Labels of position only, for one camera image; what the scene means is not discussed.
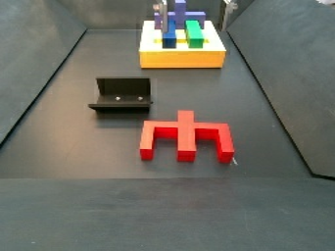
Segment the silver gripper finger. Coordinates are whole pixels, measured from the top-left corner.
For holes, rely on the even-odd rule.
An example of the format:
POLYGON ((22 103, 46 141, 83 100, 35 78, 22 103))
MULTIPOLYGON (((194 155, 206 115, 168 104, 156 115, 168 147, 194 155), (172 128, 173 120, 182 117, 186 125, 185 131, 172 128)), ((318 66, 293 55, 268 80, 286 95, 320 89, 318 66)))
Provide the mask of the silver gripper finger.
POLYGON ((162 33, 168 32, 168 0, 156 0, 153 11, 158 15, 156 18, 157 28, 162 33))
POLYGON ((237 9, 237 3, 234 0, 222 0, 224 3, 224 18, 222 18, 222 30, 226 29, 230 13, 237 9))

